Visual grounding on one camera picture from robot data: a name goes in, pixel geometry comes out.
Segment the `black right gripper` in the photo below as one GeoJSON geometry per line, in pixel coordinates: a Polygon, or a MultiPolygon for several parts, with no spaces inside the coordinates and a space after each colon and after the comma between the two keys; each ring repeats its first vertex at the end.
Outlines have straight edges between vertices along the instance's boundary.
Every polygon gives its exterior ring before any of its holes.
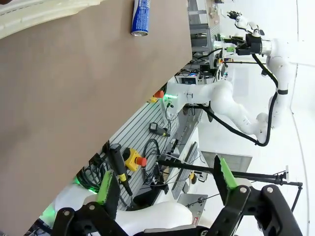
{"type": "MultiPolygon", "coordinates": [[[[231,36],[232,44],[247,44],[250,54],[260,54],[262,49],[262,39],[261,37],[253,36],[252,34],[246,34],[246,40],[241,36],[231,36]]],[[[246,46],[226,46],[225,50],[227,52],[236,53],[239,56],[244,56],[247,54],[246,46]]]]}

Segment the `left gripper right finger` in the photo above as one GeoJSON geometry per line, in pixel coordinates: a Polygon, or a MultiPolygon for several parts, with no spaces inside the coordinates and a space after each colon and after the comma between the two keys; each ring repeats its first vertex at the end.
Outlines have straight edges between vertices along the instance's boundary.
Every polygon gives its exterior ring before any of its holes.
{"type": "Polygon", "coordinates": [[[275,185],[261,190],[240,185],[224,158],[215,157],[213,177],[224,208],[211,226],[213,236],[233,236],[244,216],[254,216],[265,236],[301,236],[295,217],[275,185]]]}

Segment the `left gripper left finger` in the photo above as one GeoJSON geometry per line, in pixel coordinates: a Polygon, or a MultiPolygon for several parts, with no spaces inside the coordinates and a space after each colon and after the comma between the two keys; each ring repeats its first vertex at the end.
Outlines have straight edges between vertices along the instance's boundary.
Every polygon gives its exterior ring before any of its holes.
{"type": "Polygon", "coordinates": [[[96,200],[82,205],[78,210],[61,208],[52,228],[53,236],[126,236],[116,222],[120,187],[112,170],[103,178],[96,200]]]}

